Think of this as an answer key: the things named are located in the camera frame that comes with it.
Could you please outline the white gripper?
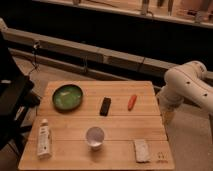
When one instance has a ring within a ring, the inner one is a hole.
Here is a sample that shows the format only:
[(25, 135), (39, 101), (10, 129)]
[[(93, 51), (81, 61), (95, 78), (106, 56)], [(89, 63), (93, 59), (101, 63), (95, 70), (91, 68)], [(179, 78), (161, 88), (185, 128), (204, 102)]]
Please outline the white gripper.
[(175, 113), (173, 111), (176, 106), (160, 95), (157, 95), (157, 101), (159, 109), (163, 113), (163, 122), (169, 124), (174, 118)]

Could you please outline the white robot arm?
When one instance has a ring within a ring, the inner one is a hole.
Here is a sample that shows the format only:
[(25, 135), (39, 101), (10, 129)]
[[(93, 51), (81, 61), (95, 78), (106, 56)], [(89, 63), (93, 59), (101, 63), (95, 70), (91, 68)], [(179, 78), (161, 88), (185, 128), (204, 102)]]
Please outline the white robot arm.
[(209, 114), (213, 142), (213, 86), (204, 82), (207, 68), (200, 61), (190, 61), (168, 69), (164, 74), (165, 85), (157, 93), (163, 123), (169, 124), (174, 110), (188, 99)]

